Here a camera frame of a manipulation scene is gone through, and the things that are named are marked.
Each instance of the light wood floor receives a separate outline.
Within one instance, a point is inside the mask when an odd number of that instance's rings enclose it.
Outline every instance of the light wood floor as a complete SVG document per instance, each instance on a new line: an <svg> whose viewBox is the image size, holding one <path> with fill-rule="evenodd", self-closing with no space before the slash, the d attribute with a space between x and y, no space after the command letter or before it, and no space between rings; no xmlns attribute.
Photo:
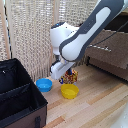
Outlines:
<svg viewBox="0 0 128 128"><path fill-rule="evenodd" d="M79 66L78 96L63 98L60 83L43 93L48 101L45 128L110 128L128 102L128 86L119 78L92 66Z"/></svg>

